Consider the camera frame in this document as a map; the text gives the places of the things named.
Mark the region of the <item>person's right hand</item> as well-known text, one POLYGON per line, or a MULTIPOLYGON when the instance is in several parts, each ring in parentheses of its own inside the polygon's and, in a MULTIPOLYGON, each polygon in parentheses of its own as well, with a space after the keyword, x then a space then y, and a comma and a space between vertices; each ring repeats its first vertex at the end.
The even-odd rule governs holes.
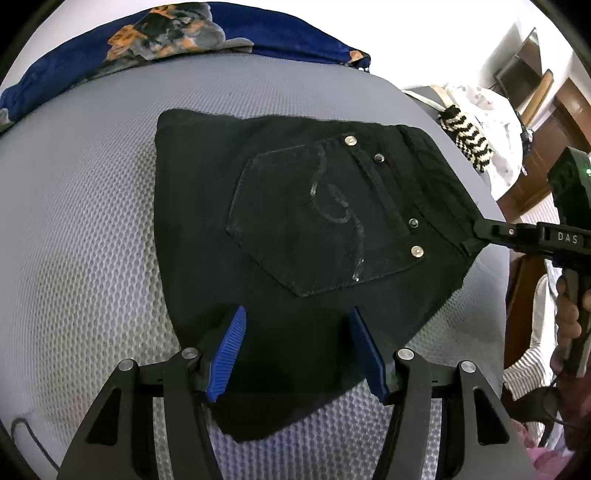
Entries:
POLYGON ((582 327, 579 324, 579 308, 568 296, 568 284, 564 276, 557 282, 557 313, 558 345, 568 346, 574 339, 581 336, 582 327))

